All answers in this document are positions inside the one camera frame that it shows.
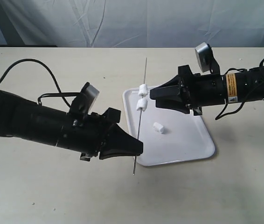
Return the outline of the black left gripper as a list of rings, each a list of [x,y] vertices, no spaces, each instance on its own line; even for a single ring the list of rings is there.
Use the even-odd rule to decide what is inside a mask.
[[[68,114],[57,147],[80,152],[80,160],[90,161],[113,157],[135,157],[143,153],[143,143],[126,133],[117,124],[120,110],[109,107],[103,114],[92,112],[81,118]]]

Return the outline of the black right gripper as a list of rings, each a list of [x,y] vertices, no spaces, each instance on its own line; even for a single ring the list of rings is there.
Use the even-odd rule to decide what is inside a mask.
[[[181,98],[183,103],[171,100]],[[227,90],[222,75],[194,74],[188,65],[183,65],[178,67],[178,75],[150,90],[150,99],[156,99],[157,108],[174,110],[183,114],[190,114],[192,110],[193,115],[201,116],[203,107],[225,104]]]

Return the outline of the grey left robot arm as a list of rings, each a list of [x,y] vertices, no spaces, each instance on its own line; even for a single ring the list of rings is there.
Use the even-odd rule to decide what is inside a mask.
[[[78,95],[69,112],[63,112],[20,96],[0,91],[0,137],[16,137],[81,153],[80,159],[139,156],[143,143],[118,126],[121,112],[104,114],[78,110]]]

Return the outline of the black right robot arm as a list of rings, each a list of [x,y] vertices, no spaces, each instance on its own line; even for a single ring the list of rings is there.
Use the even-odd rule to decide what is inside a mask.
[[[150,90],[155,106],[184,114],[202,115],[205,106],[264,100],[264,66],[230,70],[228,74],[192,73],[188,65],[178,74]]]

